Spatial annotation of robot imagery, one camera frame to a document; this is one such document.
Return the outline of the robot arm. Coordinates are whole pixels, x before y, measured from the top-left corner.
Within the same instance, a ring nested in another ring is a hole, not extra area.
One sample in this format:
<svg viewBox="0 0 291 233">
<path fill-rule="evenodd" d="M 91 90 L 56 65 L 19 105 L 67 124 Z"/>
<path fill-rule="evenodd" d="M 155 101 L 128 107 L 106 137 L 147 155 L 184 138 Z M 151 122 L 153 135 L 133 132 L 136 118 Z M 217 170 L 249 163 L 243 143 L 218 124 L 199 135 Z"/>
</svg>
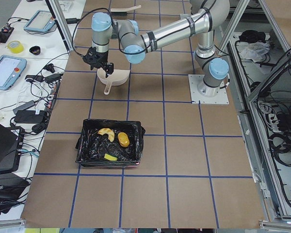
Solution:
<svg viewBox="0 0 291 233">
<path fill-rule="evenodd" d="M 108 62 L 109 42 L 117 39 L 119 50 L 131 64 L 139 64 L 147 53 L 198 35 L 195 51 L 197 59 L 209 59 L 215 53 L 214 29 L 227 18 L 230 3 L 227 0 L 192 0 L 191 15 L 139 34 L 138 23 L 130 19 L 112 19 L 108 13 L 97 12 L 92 17 L 92 46 L 82 59 L 91 69 L 101 68 L 109 76 L 114 64 Z"/>
</svg>

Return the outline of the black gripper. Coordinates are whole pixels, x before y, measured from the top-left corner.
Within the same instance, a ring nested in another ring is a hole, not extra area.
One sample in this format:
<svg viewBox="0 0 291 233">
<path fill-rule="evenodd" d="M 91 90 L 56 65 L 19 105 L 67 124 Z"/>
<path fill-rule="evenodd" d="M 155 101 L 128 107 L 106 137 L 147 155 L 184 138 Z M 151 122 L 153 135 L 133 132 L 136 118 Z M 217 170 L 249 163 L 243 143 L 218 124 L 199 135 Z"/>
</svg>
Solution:
<svg viewBox="0 0 291 233">
<path fill-rule="evenodd" d="M 90 65 L 90 70 L 102 68 L 106 78 L 113 74 L 114 63 L 108 62 L 108 52 L 98 52 L 96 47 L 90 47 L 82 59 Z"/>
</svg>

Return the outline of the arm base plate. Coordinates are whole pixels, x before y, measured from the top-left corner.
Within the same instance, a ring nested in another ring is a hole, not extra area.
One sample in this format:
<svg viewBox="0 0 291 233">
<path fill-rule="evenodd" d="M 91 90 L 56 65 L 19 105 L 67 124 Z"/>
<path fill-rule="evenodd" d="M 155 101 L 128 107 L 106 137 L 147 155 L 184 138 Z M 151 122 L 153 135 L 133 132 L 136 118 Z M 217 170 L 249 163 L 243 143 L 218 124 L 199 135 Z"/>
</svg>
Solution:
<svg viewBox="0 0 291 233">
<path fill-rule="evenodd" d="M 224 81 L 212 88 L 204 84 L 204 75 L 189 74 L 188 78 L 192 104 L 229 105 Z"/>
</svg>

